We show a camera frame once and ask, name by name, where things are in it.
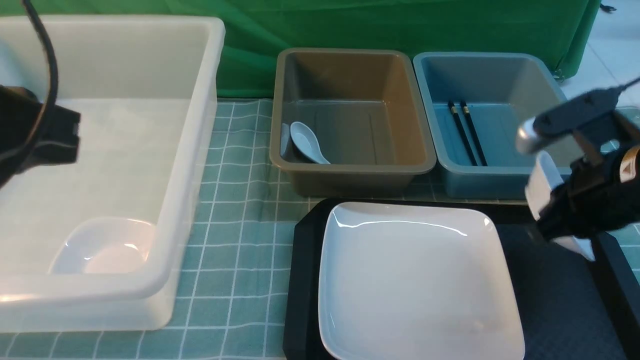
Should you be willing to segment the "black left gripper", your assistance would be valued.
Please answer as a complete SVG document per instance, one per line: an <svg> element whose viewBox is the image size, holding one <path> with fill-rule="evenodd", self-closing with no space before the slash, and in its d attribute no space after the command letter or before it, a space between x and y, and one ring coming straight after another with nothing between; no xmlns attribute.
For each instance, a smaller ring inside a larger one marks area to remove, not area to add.
<svg viewBox="0 0 640 360"><path fill-rule="evenodd" d="M55 105L47 117L51 120L34 149L18 165L11 161L27 144L42 108L34 92L20 86L1 87L1 185L33 167L75 164L80 150L79 127L82 115Z"/></svg>

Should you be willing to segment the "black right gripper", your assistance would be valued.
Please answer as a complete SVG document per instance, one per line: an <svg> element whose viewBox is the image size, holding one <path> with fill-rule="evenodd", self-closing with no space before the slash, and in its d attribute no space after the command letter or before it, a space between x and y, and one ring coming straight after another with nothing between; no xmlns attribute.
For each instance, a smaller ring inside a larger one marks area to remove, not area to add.
<svg viewBox="0 0 640 360"><path fill-rule="evenodd" d="M600 157L597 165L578 159L564 181L550 155L538 154L535 171L550 185L537 208L536 225L544 239L590 239L639 222L639 151L614 150Z"/></svg>

